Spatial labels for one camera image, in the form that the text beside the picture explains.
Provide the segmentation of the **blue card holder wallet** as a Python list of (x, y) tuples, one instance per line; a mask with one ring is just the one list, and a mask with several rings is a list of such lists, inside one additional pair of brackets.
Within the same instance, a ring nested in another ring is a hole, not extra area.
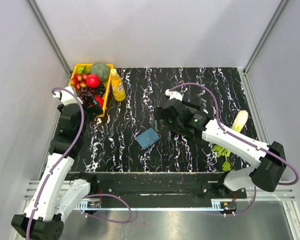
[(143, 150), (155, 144), (155, 142), (157, 142), (159, 139), (160, 136), (152, 128), (147, 129), (145, 132), (141, 133), (135, 138)]

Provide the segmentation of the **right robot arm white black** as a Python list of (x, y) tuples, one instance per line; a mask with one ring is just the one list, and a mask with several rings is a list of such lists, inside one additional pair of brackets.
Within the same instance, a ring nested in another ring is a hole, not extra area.
[(175, 98), (167, 100), (163, 106), (155, 108), (154, 121), (158, 130), (211, 142), (249, 164), (247, 168), (224, 172), (217, 186), (217, 192), (223, 198), (229, 198), (235, 191), (247, 187), (274, 192), (286, 169), (286, 165), (277, 159), (285, 158), (280, 143), (260, 142), (219, 125), (217, 119), (201, 111), (198, 106)]

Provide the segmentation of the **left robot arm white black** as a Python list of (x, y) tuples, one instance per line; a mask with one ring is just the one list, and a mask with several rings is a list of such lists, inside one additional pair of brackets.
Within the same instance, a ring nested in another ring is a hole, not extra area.
[(55, 87), (53, 97), (60, 100), (60, 116), (50, 142), (45, 169), (38, 187), (22, 214), (16, 214), (11, 226), (26, 240), (60, 239), (66, 219), (86, 196), (97, 195), (97, 177), (80, 172), (70, 188), (60, 194), (64, 180), (83, 144), (87, 122), (102, 108), (96, 100), (86, 107), (72, 86)]

